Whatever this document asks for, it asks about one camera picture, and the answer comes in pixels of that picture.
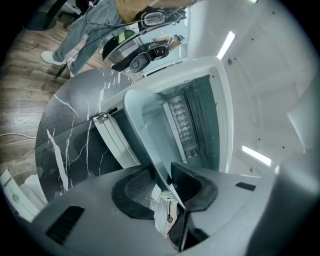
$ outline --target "white ceiling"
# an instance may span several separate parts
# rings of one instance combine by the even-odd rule
[[[230,173],[260,176],[266,170],[242,145],[271,158],[273,171],[302,150],[287,112],[316,76],[316,51],[278,1],[205,0],[192,7],[190,22],[190,59],[216,56],[229,31],[236,35],[222,60],[234,113]]]

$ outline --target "person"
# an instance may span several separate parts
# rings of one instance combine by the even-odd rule
[[[44,51],[41,58],[46,63],[54,65],[67,64],[70,76],[77,75],[87,63],[101,43],[110,33],[116,33],[118,26],[132,23],[136,15],[148,6],[153,8],[183,8],[195,0],[100,0],[84,16],[76,20],[65,40],[54,52]],[[88,34],[85,45],[76,59],[66,60],[66,55],[75,48]]]
[[[136,50],[131,52],[127,57],[125,57],[120,62],[114,64],[111,68],[115,71],[121,72],[125,69],[129,68],[131,62],[137,57],[139,54],[146,52],[149,49],[149,46],[153,43],[157,45],[168,45],[168,50],[171,52],[173,49],[179,47],[183,44],[183,40],[185,38],[182,35],[174,35],[174,37],[170,35],[165,35],[162,37],[154,38],[153,42],[144,43],[140,45]]]

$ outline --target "ceiling light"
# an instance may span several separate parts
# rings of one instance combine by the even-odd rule
[[[231,44],[233,43],[235,38],[236,38],[236,35],[230,31],[224,41],[224,44],[223,44],[219,54],[217,55],[218,59],[220,59],[220,60],[223,59],[223,57],[225,56],[226,52],[228,51],[229,47],[231,46]]]
[[[260,154],[246,146],[242,146],[242,151],[246,152],[247,154],[249,154],[250,156],[253,156],[254,158],[260,160],[261,162],[263,162],[264,164],[266,164],[267,166],[271,166],[271,159],[264,156],[263,154]]]

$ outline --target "white cable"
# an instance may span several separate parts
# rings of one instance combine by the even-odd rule
[[[0,134],[0,137],[1,136],[7,136],[7,135],[23,136],[23,137],[27,137],[29,139],[36,139],[37,138],[37,137],[31,137],[31,136],[28,136],[28,135],[24,135],[24,134],[21,134],[21,133],[4,133],[4,134]]]

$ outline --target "white shoe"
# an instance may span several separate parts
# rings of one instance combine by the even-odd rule
[[[70,77],[71,77],[71,78],[73,78],[73,77],[76,75],[76,74],[72,73],[72,72],[71,72],[71,69],[70,69],[70,66],[71,66],[72,62],[74,62],[74,61],[75,61],[74,58],[69,58],[69,59],[67,60],[67,62],[66,62],[66,65],[67,65],[68,68],[69,68],[69,72],[70,72]]]
[[[64,60],[63,62],[55,61],[53,58],[53,54],[54,53],[52,51],[46,50],[43,53],[41,53],[41,59],[46,63],[50,63],[58,66],[66,64],[66,60]]]

